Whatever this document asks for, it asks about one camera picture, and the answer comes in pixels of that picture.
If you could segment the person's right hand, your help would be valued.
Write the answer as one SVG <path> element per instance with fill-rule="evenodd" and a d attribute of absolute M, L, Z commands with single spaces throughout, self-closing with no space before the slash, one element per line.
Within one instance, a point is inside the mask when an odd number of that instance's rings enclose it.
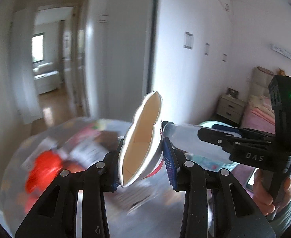
<path fill-rule="evenodd" d="M 272 196 L 266 191 L 262 185 L 262 171 L 258 169 L 254 175 L 253 184 L 253 200 L 258 206 L 260 211 L 264 216 L 267 216 L 275 211 L 275 206 L 273 205 Z M 277 212 L 279 213 L 283 208 L 285 208 L 291 201 L 291 178 L 287 178 L 284 182 L 284 198 L 280 203 Z"/>

